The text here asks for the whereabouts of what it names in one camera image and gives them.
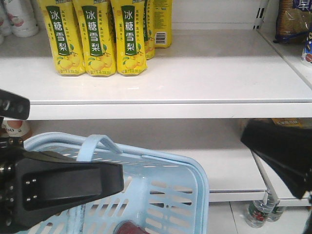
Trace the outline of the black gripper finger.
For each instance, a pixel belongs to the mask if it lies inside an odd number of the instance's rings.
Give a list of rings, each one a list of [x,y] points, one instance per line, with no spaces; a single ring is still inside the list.
[[[291,194],[302,199],[312,191],[312,130],[249,120],[241,142],[263,159]]]
[[[124,189],[123,167],[77,162],[53,152],[24,152],[14,165],[12,230],[28,230],[64,210]]]

